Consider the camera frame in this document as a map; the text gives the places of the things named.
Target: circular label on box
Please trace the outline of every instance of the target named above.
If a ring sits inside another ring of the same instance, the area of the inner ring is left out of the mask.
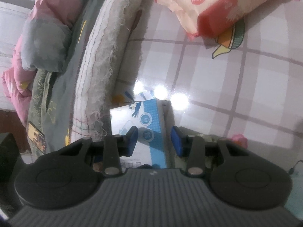
[[[152,141],[154,139],[154,132],[149,129],[143,131],[143,138],[148,142]]]
[[[141,117],[140,117],[140,123],[141,123],[142,125],[148,126],[148,125],[150,125],[151,122],[152,122],[152,119],[151,119],[151,118],[152,118],[152,117],[151,117],[150,114],[144,113],[144,114],[142,114]]]

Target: brown wooden surface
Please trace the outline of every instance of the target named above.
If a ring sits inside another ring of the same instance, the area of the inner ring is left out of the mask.
[[[26,129],[22,125],[17,113],[0,110],[0,133],[13,133],[20,152],[30,150],[27,142]]]

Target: pink flower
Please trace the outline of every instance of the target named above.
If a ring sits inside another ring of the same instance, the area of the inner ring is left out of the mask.
[[[231,140],[242,148],[247,148],[248,140],[242,134],[236,134],[231,137]]]

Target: round black disc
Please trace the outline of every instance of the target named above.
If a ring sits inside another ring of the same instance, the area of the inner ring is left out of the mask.
[[[210,186],[223,201],[240,208],[283,205],[291,191],[286,171],[258,156],[231,157],[213,170]]]
[[[76,205],[87,199],[97,185],[96,173],[77,156],[52,154],[39,158],[15,180],[20,200],[39,209]]]

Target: checkered pattern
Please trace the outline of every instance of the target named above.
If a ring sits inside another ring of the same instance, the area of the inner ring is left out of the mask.
[[[303,159],[303,0],[269,0],[245,19],[242,44],[212,59],[214,39],[187,39],[174,13],[143,0],[116,94],[138,81],[189,105],[175,124],[204,134],[244,134],[248,148],[289,169]]]

